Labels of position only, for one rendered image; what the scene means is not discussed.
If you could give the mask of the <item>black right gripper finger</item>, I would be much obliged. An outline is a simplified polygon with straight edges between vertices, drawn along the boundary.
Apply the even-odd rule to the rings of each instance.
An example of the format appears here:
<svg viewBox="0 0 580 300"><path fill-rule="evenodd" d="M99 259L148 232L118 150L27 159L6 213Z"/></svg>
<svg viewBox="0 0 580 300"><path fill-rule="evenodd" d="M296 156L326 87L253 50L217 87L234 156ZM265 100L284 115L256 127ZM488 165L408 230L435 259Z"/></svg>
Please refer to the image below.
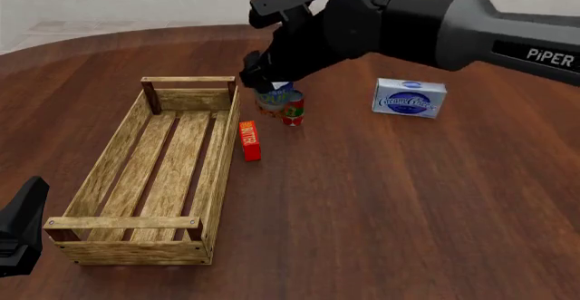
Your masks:
<svg viewBox="0 0 580 300"><path fill-rule="evenodd" d="M279 90L281 87L284 87L283 82L254 82L252 88L257 92L273 92Z"/></svg>

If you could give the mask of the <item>wooden slat tray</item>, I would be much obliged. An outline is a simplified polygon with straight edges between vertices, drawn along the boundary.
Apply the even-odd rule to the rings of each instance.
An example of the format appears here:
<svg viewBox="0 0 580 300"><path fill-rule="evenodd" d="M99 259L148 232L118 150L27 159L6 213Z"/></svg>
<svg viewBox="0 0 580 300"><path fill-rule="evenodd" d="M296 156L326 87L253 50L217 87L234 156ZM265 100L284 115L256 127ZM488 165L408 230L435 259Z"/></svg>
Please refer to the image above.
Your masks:
<svg viewBox="0 0 580 300"><path fill-rule="evenodd" d="M210 264L237 138L232 76L145 77L71 203L43 229L81 266Z"/></svg>

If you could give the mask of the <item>red butter box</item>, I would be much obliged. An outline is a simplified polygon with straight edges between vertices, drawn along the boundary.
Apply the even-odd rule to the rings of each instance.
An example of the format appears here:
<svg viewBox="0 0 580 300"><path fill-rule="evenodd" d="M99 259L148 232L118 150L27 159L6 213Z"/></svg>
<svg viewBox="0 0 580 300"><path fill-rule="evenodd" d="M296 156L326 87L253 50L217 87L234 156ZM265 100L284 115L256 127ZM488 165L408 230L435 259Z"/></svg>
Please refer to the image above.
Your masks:
<svg viewBox="0 0 580 300"><path fill-rule="evenodd" d="M239 136L246 161L261 160L261 147L254 121L239 123Z"/></svg>

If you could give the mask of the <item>alphabet soup can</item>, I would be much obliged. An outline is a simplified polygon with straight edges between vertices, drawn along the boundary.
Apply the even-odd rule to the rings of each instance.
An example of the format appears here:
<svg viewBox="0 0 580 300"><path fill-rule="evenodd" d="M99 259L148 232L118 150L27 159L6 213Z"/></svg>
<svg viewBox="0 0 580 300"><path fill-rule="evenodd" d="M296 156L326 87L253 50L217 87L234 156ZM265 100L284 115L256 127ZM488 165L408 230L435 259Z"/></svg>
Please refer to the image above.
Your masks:
<svg viewBox="0 0 580 300"><path fill-rule="evenodd" d="M256 106L261 114L281 119L284 116L285 106L291 101L294 94L293 82L275 82L277 90L271 92L255 92Z"/></svg>

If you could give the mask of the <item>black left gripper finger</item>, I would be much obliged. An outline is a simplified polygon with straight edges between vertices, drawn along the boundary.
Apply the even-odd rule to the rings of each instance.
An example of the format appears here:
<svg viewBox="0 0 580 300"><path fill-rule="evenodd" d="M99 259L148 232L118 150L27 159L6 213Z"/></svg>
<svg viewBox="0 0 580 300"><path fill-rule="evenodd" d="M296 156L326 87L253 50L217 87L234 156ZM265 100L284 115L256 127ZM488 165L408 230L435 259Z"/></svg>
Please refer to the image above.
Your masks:
<svg viewBox="0 0 580 300"><path fill-rule="evenodd" d="M0 239L42 247L42 220L49 188L41 177L31 177L25 182L14 198L0 209Z"/></svg>

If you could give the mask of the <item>blue-white cream cheese box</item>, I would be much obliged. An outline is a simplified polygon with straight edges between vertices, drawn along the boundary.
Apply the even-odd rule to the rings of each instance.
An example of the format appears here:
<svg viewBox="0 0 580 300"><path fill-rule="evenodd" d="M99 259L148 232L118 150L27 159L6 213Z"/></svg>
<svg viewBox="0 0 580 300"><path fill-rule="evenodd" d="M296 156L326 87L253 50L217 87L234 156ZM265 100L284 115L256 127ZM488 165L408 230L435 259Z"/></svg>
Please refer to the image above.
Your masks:
<svg viewBox="0 0 580 300"><path fill-rule="evenodd" d="M446 95L445 84L379 78L372 111L435 119Z"/></svg>

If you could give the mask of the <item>red tomato sauce can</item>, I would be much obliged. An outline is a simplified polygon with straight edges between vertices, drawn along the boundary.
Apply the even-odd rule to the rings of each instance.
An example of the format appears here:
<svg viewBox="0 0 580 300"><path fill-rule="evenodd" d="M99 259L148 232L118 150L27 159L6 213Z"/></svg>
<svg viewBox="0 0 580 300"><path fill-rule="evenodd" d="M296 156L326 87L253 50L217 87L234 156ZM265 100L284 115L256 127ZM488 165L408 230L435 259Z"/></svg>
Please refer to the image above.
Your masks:
<svg viewBox="0 0 580 300"><path fill-rule="evenodd" d="M282 122L290 127L302 124L305 112L305 98L302 92L293 90L282 111Z"/></svg>

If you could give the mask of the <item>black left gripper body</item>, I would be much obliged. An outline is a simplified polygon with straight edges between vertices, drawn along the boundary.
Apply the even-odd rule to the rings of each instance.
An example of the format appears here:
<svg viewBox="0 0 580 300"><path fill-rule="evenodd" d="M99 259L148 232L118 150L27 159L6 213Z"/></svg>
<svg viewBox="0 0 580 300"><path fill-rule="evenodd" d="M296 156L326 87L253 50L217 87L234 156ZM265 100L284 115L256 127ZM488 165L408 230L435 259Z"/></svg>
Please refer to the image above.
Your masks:
<svg viewBox="0 0 580 300"><path fill-rule="evenodd" d="M24 240L0 234L0 277L31 275L42 251L40 234Z"/></svg>

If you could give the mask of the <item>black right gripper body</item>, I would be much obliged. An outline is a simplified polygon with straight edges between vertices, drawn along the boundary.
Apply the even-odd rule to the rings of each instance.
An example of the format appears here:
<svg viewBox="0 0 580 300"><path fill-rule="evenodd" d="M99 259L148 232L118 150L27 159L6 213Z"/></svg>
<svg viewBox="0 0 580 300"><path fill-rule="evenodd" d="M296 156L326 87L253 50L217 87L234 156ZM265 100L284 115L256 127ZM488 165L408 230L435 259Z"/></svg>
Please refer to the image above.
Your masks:
<svg viewBox="0 0 580 300"><path fill-rule="evenodd" d="M244 57L244 68L239 73L241 82L251 89L254 82L297 82L299 59L299 52L250 52Z"/></svg>

